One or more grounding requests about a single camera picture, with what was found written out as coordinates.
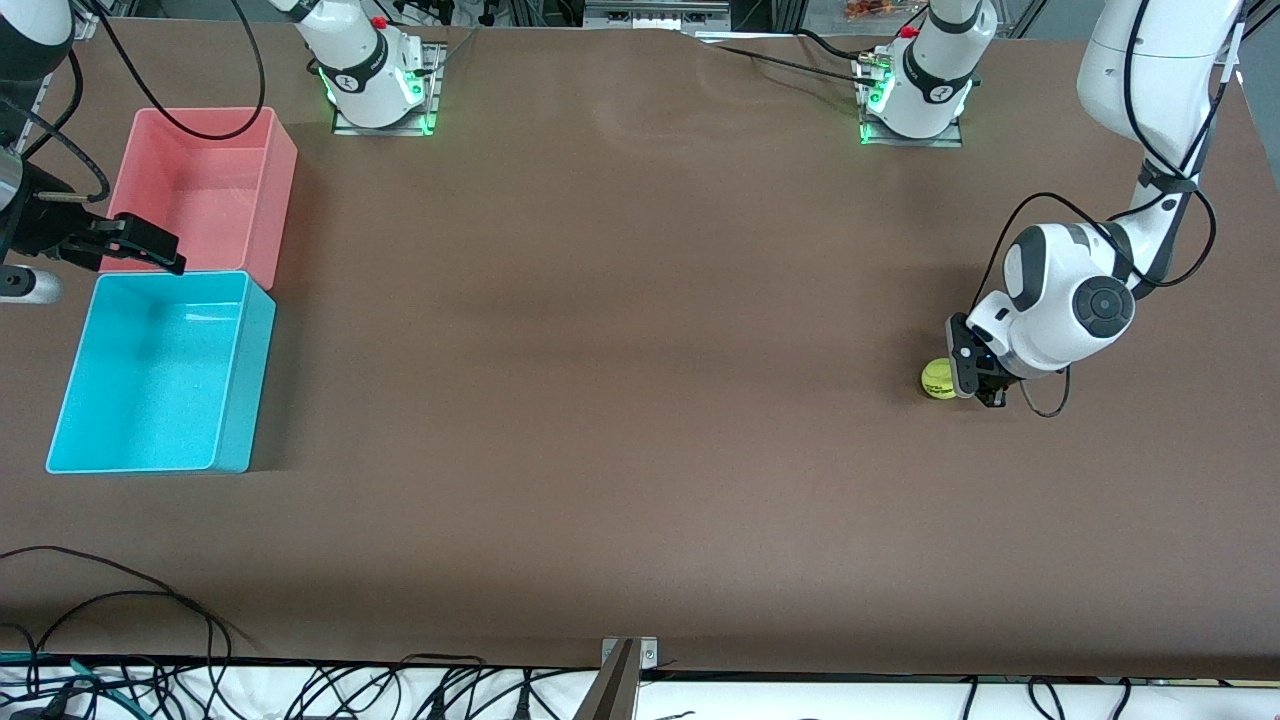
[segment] pink bin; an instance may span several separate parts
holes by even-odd
[[[244,124],[253,109],[169,111],[192,129],[220,135]],[[138,110],[108,217],[133,213],[178,236],[187,270],[244,270],[270,290],[297,159],[270,108],[243,135],[221,141],[187,135],[157,110]],[[101,268],[155,269],[116,258],[104,258]]]

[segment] table surface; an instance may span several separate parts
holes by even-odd
[[[119,26],[166,104],[251,101],[238,26]],[[1020,199],[1128,201],[1140,150],[1079,108],[1082,45],[995,44],[965,147],[920,150],[860,146],[838,82],[662,31],[481,31],[435,137],[334,137],[297,32],[257,35],[300,158],[251,471],[45,474],[93,281],[61,268],[61,304],[0,313],[0,546],[157,575],[242,655],[590,665],[643,634],[676,667],[1280,674],[1280,209],[1238,91],[1217,250],[1046,421],[918,374]],[[114,177],[145,99],[104,37],[79,53],[68,133]],[[0,566],[35,625],[122,587]],[[120,600],[50,647],[204,628]]]

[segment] gray floor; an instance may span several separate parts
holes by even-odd
[[[376,0],[365,0],[366,3]],[[390,5],[390,0],[381,0]],[[810,0],[810,13],[806,24],[819,32],[838,32],[838,27],[847,27],[844,20],[842,8],[845,0],[831,0],[838,4],[841,12],[832,9],[827,12],[827,0]],[[1106,0],[1052,0],[1048,3],[1028,37],[1043,40],[1084,40],[1093,32],[1093,23]],[[278,20],[280,13],[271,8],[266,0],[241,0],[246,15],[252,20]],[[1019,5],[1010,0],[1010,6]],[[156,14],[173,18],[202,18],[202,19],[234,19],[230,3],[225,0],[141,0],[140,6],[159,9]],[[838,15],[838,22],[819,17],[826,14]],[[1280,18],[1274,19],[1245,42],[1240,53],[1242,74],[1244,76],[1244,94],[1253,110],[1254,122],[1262,135],[1267,155],[1271,161],[1271,170],[1280,184]]]

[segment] tennis ball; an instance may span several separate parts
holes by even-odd
[[[946,357],[932,360],[920,373],[920,387],[929,397],[938,400],[951,400],[956,396],[955,384],[951,382],[951,363]]]

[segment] turquoise plastic container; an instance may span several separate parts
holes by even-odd
[[[243,473],[274,322],[241,270],[100,275],[45,469]]]

